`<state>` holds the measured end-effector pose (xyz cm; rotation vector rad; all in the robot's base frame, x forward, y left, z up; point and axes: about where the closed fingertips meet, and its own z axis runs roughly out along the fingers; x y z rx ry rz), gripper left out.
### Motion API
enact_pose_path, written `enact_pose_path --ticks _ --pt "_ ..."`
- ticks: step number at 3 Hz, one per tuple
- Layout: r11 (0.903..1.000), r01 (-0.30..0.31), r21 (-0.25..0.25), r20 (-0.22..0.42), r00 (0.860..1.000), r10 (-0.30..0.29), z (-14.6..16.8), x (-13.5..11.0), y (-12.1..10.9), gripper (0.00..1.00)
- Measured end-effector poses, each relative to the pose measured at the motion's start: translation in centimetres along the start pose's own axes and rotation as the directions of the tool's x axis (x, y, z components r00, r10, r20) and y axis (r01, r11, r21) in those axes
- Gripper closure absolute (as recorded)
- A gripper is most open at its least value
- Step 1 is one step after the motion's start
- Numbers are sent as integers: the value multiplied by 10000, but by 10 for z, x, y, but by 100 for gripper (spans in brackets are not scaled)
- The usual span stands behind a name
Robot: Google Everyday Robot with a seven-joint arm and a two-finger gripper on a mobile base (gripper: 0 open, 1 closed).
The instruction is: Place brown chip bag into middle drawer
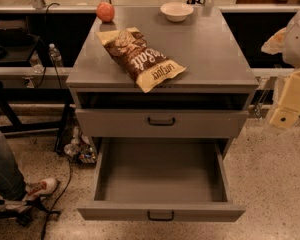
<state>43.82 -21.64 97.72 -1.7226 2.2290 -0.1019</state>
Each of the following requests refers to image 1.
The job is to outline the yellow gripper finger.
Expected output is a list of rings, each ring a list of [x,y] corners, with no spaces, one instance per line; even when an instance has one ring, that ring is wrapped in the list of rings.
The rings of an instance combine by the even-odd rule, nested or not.
[[[288,129],[300,117],[300,70],[284,78],[284,85],[269,124],[277,129]]]

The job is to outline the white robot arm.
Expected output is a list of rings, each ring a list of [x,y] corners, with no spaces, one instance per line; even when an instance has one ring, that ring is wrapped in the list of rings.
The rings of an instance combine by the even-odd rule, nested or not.
[[[290,128],[300,116],[300,10],[285,28],[277,31],[261,47],[267,54],[282,54],[286,64],[295,71],[284,79],[284,86],[269,125],[284,130]]]

